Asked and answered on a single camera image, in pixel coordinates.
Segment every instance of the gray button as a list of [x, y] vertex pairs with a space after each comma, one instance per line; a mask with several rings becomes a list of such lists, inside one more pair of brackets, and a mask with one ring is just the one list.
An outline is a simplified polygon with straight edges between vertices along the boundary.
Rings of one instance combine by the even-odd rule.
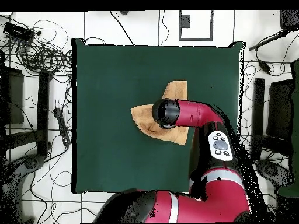
[[215, 141], [213, 147], [216, 148], [216, 149], [219, 149], [221, 151], [227, 151], [228, 150], [227, 143], [224, 142], [224, 141], [221, 141], [221, 140]]

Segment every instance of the red robot arm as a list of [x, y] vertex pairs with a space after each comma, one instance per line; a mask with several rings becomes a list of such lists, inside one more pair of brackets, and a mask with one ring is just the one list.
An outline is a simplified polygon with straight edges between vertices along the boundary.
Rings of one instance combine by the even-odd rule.
[[195, 127], [189, 194], [137, 190], [115, 194], [94, 223], [249, 221], [238, 161], [218, 113], [203, 103], [162, 99], [153, 105], [152, 116], [161, 128]]

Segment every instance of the tan cloth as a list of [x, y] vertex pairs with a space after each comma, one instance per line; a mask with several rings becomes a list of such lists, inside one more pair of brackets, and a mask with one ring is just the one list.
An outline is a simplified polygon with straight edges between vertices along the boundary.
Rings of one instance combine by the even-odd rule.
[[[187, 100], [187, 81], [176, 80], [169, 82], [162, 98], [171, 100]], [[144, 134], [163, 141], [171, 141], [185, 145], [189, 127], [162, 129], [152, 117], [152, 104], [142, 105], [131, 109], [133, 120]]]

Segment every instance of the control button panel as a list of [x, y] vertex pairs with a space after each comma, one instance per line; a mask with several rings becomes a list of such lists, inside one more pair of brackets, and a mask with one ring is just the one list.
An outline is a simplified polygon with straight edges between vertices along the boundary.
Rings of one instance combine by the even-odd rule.
[[227, 136], [221, 131], [214, 131], [208, 136], [211, 156], [223, 160], [232, 160], [232, 152]]

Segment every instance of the green table surface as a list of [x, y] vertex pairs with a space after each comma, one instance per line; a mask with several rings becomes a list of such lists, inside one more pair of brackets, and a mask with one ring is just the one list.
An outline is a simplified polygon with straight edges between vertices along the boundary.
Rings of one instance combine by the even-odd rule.
[[130, 109], [153, 104], [167, 84], [187, 80], [188, 99], [220, 107], [237, 130], [243, 42], [230, 48], [77, 45], [75, 190], [189, 190], [185, 146], [143, 134]]

